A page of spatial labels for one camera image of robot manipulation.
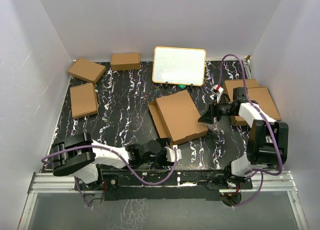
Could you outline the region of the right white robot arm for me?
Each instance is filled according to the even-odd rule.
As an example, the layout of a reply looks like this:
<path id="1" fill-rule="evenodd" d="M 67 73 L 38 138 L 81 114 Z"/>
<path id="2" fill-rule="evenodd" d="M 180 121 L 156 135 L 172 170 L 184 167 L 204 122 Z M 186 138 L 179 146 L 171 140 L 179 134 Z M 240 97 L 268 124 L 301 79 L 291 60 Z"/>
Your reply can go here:
<path id="1" fill-rule="evenodd" d="M 255 173 L 270 174 L 269 166 L 277 165 L 280 174 L 288 156 L 289 126 L 269 117 L 256 101 L 250 100 L 246 87 L 234 88 L 231 99 L 220 85 L 214 85 L 210 98 L 212 102 L 199 123 L 213 124 L 223 116 L 240 116 L 250 133 L 243 156 L 231 161 L 223 171 L 207 175 L 206 180 L 239 188 Z"/>

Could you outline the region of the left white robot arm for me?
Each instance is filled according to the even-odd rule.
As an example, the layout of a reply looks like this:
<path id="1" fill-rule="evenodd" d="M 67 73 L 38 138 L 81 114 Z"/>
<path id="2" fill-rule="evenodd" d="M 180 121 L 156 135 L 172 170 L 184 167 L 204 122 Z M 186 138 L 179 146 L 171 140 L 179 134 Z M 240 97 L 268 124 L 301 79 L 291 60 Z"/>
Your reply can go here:
<path id="1" fill-rule="evenodd" d="M 98 165 L 116 169 L 144 169 L 153 163 L 171 166 L 182 154 L 176 145 L 169 147 L 170 143 L 170 138 L 160 138 L 145 144 L 113 147 L 98 143 L 89 133 L 81 133 L 53 143 L 53 175 L 72 175 L 84 183 L 93 183 L 99 178 Z"/>

